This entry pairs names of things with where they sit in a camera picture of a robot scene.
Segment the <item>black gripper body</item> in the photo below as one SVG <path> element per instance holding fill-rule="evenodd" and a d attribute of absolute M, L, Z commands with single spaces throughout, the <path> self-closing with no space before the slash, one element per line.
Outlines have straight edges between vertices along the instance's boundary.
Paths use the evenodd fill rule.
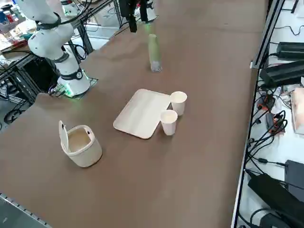
<path fill-rule="evenodd" d="M 139 0 L 119 0 L 120 12 L 122 17 L 134 16 L 135 9 Z"/>

